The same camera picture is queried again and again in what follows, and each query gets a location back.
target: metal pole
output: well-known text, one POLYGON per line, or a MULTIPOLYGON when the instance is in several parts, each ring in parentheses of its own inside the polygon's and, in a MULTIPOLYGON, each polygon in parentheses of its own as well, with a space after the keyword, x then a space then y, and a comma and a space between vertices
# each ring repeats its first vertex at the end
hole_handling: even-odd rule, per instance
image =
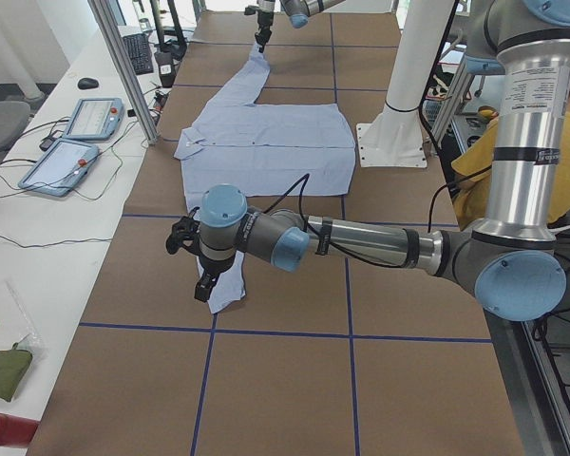
POLYGON ((498 59, 506 75, 492 181, 485 218, 473 231, 553 242, 546 225, 570 86, 570 39, 516 45, 498 59))
POLYGON ((463 59, 449 85, 446 100, 441 102, 441 109, 431 129, 438 144, 441 144, 441 140, 446 135, 447 127, 451 124, 458 109, 463 105, 465 93, 472 82, 473 75, 466 71, 466 61, 463 59))
POLYGON ((126 95, 133 105, 135 114, 137 115, 140 125, 142 126, 143 133, 148 140, 148 144, 155 144, 159 138, 159 133, 156 130, 154 121, 150 116, 145 98, 143 97, 142 88, 137 80, 131 61, 128 54, 124 49, 121 34, 118 31, 114 13, 109 6, 109 3, 102 0, 88 0, 88 4, 95 15, 97 25, 102 31, 102 35, 107 45, 114 62, 114 66, 118 71, 121 81, 123 82, 126 95))
POLYGON ((207 6, 205 5, 205 0, 192 0, 192 8, 194 9, 194 16, 198 22, 202 12, 207 10, 207 6))

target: table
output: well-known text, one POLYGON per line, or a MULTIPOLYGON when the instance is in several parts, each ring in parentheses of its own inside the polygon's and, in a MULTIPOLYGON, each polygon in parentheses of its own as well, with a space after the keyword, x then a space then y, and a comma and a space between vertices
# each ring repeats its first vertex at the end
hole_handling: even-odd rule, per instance
MULTIPOLYGON (((137 31, 137 28, 122 29, 123 34, 137 31)), ((141 75, 139 81, 143 91, 160 84, 157 72, 141 75)), ((131 107, 99 31, 28 128, 70 115, 80 98, 89 97, 120 97, 125 109, 131 107), (79 90, 76 85, 82 77, 97 79, 99 88, 79 90)), ((116 133, 108 141, 98 143, 100 149, 117 139, 131 121, 134 118, 124 115, 116 133)), ((7 158, 38 159, 42 155, 38 144, 48 130, 49 127, 43 128, 23 137, 7 158)), ((122 168, 96 201, 73 193, 56 199, 33 192, 0 199, 0 234, 24 244, 112 238, 145 149, 142 129, 136 124, 115 149, 123 160, 122 168)), ((1 166, 0 175, 16 186, 28 168, 14 164, 17 162, 1 166)), ((77 190, 89 197, 99 196, 118 166, 119 160, 106 153, 77 190)), ((16 192, 0 180, 0 196, 10 193, 16 192)), ((0 281, 7 279, 13 285, 47 348, 44 357, 32 363, 13 401, 8 404, 0 399, 1 412, 41 418, 108 246, 109 242, 89 242, 21 249, 0 239, 0 281)), ((23 453, 24 450, 0 448, 0 456, 23 453)))
MULTIPOLYGON (((163 250, 185 207, 173 152, 255 28, 201 17, 28 454, 523 454, 482 310, 449 282, 312 255, 289 275, 249 257, 243 301, 212 316, 192 298, 195 259, 163 250)), ((371 122, 398 42, 389 14, 300 31, 278 15, 257 102, 337 102, 352 128, 371 122)), ((422 230, 443 183, 427 160, 357 167, 348 195, 306 212, 422 230)), ((447 196, 434 221, 455 229, 447 196)))

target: person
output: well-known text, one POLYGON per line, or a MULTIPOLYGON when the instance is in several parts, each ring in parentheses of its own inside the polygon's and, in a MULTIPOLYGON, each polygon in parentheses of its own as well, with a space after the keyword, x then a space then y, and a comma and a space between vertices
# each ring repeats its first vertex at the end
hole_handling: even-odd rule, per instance
MULTIPOLYGON (((491 123, 484 135, 461 157, 452 162, 456 180, 476 173, 492 163, 498 133, 498 122, 491 123)), ((561 132, 560 164, 548 211, 548 223, 554 223, 570 210, 570 96, 561 132)), ((491 171, 458 183, 459 194, 454 198, 454 212, 461 230, 475 219, 485 216, 489 196, 491 171)))

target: blue tape line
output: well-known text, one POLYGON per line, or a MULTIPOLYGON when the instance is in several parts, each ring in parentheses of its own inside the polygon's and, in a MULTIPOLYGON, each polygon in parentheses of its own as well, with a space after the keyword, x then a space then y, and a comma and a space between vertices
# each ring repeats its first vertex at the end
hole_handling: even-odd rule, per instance
POLYGON ((119 325, 115 323, 93 323, 81 321, 78 326, 86 328, 107 328, 110 330, 166 331, 174 333, 209 333, 208 328, 184 328, 177 326, 119 325))
POLYGON ((464 343, 464 344, 491 344, 491 339, 473 338, 473 337, 419 337, 407 335, 361 335, 356 334, 355 339, 359 340, 395 340, 405 342, 448 342, 448 343, 464 343))
POLYGON ((345 334, 337 334, 331 332, 288 332, 288 331, 254 331, 254 330, 229 330, 217 329, 216 333, 220 334, 238 334, 238 335, 269 335, 269 336, 285 336, 285 337, 314 337, 319 339, 348 339, 345 334))
MULTIPOLYGON (((194 45, 209 45, 209 46, 250 46, 251 43, 219 43, 219 42, 209 42, 209 41, 193 41, 191 46, 194 45)), ((271 48, 330 48, 334 45, 304 45, 290 43, 289 45, 279 45, 276 43, 271 43, 271 48)), ((337 48, 376 48, 376 49, 397 49, 399 46, 380 46, 380 45, 337 45, 337 48)))
MULTIPOLYGON (((193 88, 222 88, 223 85, 206 85, 206 84, 173 84, 173 87, 193 87, 193 88)), ((278 90, 333 90, 331 87, 295 87, 287 85, 266 85, 266 89, 278 90)), ((384 88, 340 88, 339 90, 348 90, 353 92, 386 92, 384 88)))
POLYGON ((351 273, 349 269, 349 259, 344 259, 344 273, 346 281, 346 300, 349 314, 349 353, 351 356, 351 393, 352 393, 352 421, 354 428, 354 454, 361 454, 361 441, 359 438, 359 408, 357 405, 357 375, 354 364, 354 331, 352 329, 352 294, 351 294, 351 273))
POLYGON ((338 82, 335 74, 335 46, 333 44, 333 16, 330 14, 330 31, 332 36, 332 72, 333 72, 333 97, 334 102, 338 103, 338 82))
POLYGON ((342 219, 346 220, 346 201, 344 195, 340 195, 340 209, 342 210, 342 219))
POLYGON ((79 326, 88 328, 107 328, 114 330, 139 330, 139 331, 171 331, 177 333, 222 333, 238 335, 270 335, 281 337, 315 337, 323 339, 359 339, 359 340, 394 340, 409 342, 447 342, 447 343, 471 343, 491 344, 490 339, 473 337, 423 337, 414 335, 375 335, 375 334, 338 334, 335 332, 287 332, 287 331, 254 331, 254 330, 230 330, 215 328, 187 328, 177 326, 151 326, 151 325, 122 325, 115 323, 81 322, 79 326))
POLYGON ((205 370, 202 374, 202 385, 200 387, 199 407, 197 408, 197 419, 194 424, 194 434, 192 437, 192 445, 190 446, 190 456, 194 456, 197 451, 197 442, 199 440, 200 417, 202 416, 202 406, 205 400, 205 391, 207 390, 207 380, 209 377, 209 365, 211 364, 211 352, 213 351, 213 341, 216 336, 216 325, 218 324, 218 316, 213 315, 213 323, 211 325, 211 336, 209 337, 209 346, 207 347, 207 358, 205 360, 205 370))

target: keyboard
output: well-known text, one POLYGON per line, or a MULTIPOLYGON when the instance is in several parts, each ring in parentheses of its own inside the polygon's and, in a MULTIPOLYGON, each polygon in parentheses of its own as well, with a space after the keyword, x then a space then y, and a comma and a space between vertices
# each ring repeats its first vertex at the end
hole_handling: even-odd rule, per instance
POLYGON ((123 37, 124 47, 126 48, 135 74, 145 74, 154 71, 152 66, 152 51, 148 37, 143 33, 135 35, 126 35, 123 37))

